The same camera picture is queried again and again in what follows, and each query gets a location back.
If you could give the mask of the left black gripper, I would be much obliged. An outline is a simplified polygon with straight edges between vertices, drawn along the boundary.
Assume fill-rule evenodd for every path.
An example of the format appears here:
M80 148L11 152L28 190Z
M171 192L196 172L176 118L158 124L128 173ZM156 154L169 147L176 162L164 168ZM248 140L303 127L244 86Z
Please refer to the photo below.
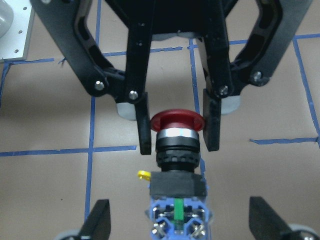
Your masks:
M128 28L136 0L106 3ZM207 150L220 148L222 102L238 97L247 85L262 87L273 76L312 2L257 0L258 17L244 48L230 61L226 17L235 0L157 0L152 39L196 39L206 86L203 138Z

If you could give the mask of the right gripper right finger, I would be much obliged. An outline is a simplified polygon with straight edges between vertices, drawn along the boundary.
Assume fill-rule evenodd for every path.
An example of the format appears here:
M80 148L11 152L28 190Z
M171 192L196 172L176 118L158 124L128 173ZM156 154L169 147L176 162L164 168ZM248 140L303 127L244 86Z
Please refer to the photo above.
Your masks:
M249 229L256 240L299 240L289 225L260 196L249 199Z

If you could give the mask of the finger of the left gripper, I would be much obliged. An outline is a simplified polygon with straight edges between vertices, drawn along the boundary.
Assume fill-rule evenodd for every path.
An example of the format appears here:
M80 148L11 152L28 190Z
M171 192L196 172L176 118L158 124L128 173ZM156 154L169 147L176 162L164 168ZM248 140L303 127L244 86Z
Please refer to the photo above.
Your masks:
M125 71L114 68L103 56L87 27L90 0L32 0L30 3L88 94L94 97L108 94L116 103L133 105L140 153L151 154L145 84L152 42L153 2L111 1L128 18Z

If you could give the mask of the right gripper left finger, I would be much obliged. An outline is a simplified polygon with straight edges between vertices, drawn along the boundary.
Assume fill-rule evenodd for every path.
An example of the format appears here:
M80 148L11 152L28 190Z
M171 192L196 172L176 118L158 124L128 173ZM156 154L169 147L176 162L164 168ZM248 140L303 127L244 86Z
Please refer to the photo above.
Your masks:
M108 199L98 200L81 227L78 240L108 240L111 234L111 212Z

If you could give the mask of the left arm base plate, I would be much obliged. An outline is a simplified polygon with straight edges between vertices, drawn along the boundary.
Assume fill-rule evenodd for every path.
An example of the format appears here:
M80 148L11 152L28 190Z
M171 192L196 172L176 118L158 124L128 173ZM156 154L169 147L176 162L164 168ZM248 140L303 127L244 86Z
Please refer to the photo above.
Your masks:
M0 62L25 60L35 11L29 0L0 2Z

